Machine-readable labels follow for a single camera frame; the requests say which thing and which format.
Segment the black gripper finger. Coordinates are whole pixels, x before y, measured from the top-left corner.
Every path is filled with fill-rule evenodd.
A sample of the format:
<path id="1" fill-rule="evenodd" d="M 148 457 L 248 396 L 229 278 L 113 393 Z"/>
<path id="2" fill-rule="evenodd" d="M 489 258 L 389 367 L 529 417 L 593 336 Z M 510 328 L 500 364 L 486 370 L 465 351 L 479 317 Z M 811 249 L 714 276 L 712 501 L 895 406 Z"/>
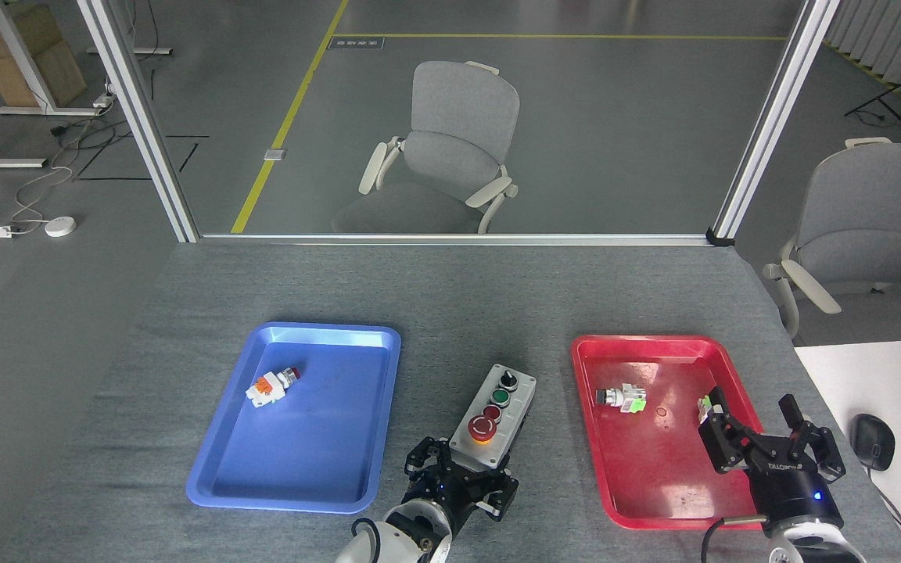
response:
<path id="1" fill-rule="evenodd" d="M 698 406 L 703 410 L 698 434 L 714 469 L 725 474 L 744 462 L 748 471 L 764 475 L 766 437 L 743 425 L 729 412 L 722 389 L 712 388 Z"/>
<path id="2" fill-rule="evenodd" d="M 416 481 L 425 472 L 437 475 L 451 471 L 453 455 L 447 438 L 425 437 L 405 457 L 405 475 Z"/>
<path id="3" fill-rule="evenodd" d="M 473 474 L 472 508 L 481 510 L 495 522 L 503 520 L 519 488 L 518 479 L 508 469 L 490 469 Z"/>
<path id="4" fill-rule="evenodd" d="M 833 483 L 846 474 L 846 466 L 839 453 L 833 432 L 827 427 L 818 427 L 804 417 L 793 395 L 783 395 L 779 407 L 791 432 L 785 459 L 791 464 L 803 462 L 806 450 L 811 448 L 811 459 L 817 471 L 828 483 Z"/>

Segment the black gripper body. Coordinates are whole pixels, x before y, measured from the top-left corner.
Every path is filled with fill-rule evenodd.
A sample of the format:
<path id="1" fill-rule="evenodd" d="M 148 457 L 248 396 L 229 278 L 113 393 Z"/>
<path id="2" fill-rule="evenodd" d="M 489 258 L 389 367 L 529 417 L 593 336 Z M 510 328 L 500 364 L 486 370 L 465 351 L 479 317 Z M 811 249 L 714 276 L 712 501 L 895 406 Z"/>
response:
<path id="1" fill-rule="evenodd" d="M 787 470 L 763 473 L 748 468 L 748 485 L 762 529 L 771 537 L 780 528 L 819 520 L 841 528 L 844 521 L 826 480 L 816 472 Z"/>
<path id="2" fill-rule="evenodd" d="M 447 516 L 450 530 L 459 534 L 476 503 L 491 491 L 487 472 L 473 472 L 460 464 L 436 463 L 411 477 L 411 499 L 436 502 Z"/>

